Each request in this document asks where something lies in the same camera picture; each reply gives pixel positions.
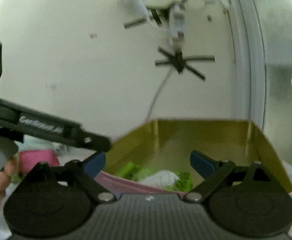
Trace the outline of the pink packet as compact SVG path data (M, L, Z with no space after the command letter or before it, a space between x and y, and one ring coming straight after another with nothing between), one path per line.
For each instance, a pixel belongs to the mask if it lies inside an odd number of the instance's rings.
M57 155L52 149L22 151L17 157L19 172L23 174L28 174L40 162L48 163L51 167L60 166Z

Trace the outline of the bright green packet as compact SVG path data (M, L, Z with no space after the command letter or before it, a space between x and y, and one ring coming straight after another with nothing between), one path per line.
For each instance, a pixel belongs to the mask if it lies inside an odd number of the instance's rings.
M115 176L140 185L166 191L189 192L193 188L192 176L186 171L152 170L133 162L127 163Z

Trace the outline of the pink macaron biscuit tin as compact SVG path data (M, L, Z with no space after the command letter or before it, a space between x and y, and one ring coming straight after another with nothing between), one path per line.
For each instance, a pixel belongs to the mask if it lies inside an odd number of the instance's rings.
M292 192L292 184L277 153L251 121L204 119L157 119L135 127L113 142L106 165L95 178L104 188L121 193L163 193L162 186L143 185L116 175L128 163L147 170L155 181L157 172L189 172L193 186L203 178L191 167L190 154L198 150L214 160L228 159L238 166L261 161Z

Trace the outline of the lower black tape cross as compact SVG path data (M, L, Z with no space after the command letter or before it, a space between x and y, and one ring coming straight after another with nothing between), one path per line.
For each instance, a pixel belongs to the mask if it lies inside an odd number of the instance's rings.
M178 74L183 74L185 70L191 72L201 81L206 81L206 76L202 72L196 70L188 64L189 61L196 62L215 62L215 56L213 55L191 55L183 56L181 49L176 49L173 53L165 50L162 47L158 47L157 51L166 57L165 60L156 60L155 67L171 66Z

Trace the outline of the black tape cross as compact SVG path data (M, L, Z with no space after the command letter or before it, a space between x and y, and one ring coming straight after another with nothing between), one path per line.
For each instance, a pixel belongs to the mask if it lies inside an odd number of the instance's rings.
M166 57L165 60L156 60L155 67L171 66L178 74L183 74L185 70L191 72L201 81L206 81L206 76L202 72L196 70L188 64L189 61L196 62L215 62L215 56L213 55L191 55L183 56L181 49L176 49L173 53L165 50L162 47L158 47L157 51Z
M137 9L141 10L141 18L134 21L124 23L124 28L129 29L136 27L141 24L152 24L153 21L156 23L155 27L161 28L163 26L162 19L169 22L170 13L177 10L177 13L185 11L185 4L188 0L172 1L168 5L163 7L154 7L145 5L141 0L134 0Z

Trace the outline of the white plug adapter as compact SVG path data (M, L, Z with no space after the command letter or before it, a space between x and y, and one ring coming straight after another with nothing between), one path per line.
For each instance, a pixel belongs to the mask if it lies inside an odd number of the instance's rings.
M132 7L134 10L136 10L140 16L142 16L143 19L149 18L148 9L145 5L144 0L122 0L125 4Z

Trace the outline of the upper black tape cross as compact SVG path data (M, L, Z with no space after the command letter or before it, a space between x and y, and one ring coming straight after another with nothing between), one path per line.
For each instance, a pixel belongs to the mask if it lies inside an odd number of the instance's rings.
M172 1L168 5L163 7L154 7L145 5L141 0L134 0L137 9L141 10L141 18L134 21L124 23L124 28L129 29L136 27L141 24L152 24L153 21L156 23L155 27L161 28L163 26L162 19L169 22L170 13L177 10L177 13L185 11L185 4L188 0Z

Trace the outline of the white power strip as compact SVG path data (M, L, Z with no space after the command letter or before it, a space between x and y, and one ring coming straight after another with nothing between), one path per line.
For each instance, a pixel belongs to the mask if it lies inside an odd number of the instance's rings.
M184 38L186 19L185 6L182 3L175 4L169 11L169 34L173 40Z

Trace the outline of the window frame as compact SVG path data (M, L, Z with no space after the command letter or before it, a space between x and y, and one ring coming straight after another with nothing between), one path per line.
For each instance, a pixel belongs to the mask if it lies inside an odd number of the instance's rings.
M230 0L234 116L292 128L292 0Z

